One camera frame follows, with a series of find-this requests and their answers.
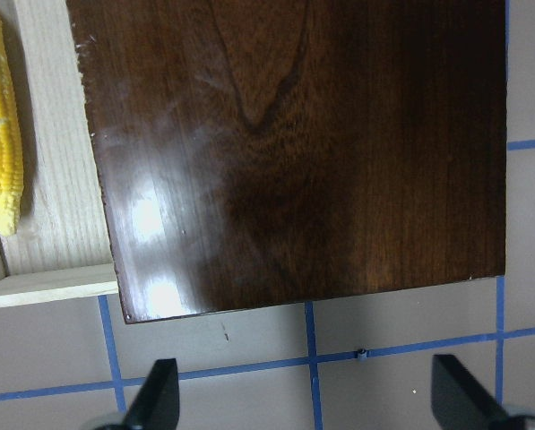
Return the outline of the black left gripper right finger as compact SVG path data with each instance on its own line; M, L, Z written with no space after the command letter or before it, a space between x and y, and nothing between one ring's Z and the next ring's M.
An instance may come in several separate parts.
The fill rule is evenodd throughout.
M501 429L510 415L451 354L431 362L430 405L441 429Z

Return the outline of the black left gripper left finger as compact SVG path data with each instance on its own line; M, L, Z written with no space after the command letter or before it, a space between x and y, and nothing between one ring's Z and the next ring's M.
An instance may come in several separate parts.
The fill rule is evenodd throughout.
M177 361L156 360L123 419L124 429L176 429L180 417L178 382Z

